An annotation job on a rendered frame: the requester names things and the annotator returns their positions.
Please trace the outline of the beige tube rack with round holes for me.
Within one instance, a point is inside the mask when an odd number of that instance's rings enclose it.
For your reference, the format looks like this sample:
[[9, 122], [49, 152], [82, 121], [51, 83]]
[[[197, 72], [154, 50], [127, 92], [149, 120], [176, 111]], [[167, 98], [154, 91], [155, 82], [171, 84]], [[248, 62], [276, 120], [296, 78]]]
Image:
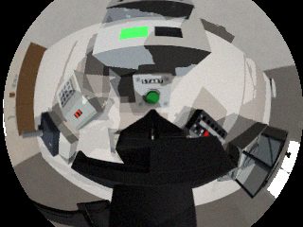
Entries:
[[[114, 133], [115, 148], [116, 148], [116, 143], [117, 143], [119, 135], [120, 135], [120, 131], [117, 131], [117, 132]], [[116, 160], [117, 161], [122, 161], [117, 152], [116, 152]]]

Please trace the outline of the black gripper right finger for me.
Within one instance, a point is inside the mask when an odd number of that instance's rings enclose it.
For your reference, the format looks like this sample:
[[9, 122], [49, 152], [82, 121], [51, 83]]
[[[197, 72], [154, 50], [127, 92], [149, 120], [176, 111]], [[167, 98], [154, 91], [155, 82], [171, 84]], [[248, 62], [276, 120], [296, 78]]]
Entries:
[[182, 139], [187, 138], [181, 128], [169, 122], [155, 109], [152, 109], [152, 131], [153, 139]]

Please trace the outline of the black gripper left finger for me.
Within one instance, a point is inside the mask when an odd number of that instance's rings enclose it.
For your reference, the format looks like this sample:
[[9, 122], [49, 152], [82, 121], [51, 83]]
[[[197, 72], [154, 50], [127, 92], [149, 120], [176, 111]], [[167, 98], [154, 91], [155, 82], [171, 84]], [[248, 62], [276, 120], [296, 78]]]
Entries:
[[152, 139], [152, 110], [120, 132], [118, 137]]

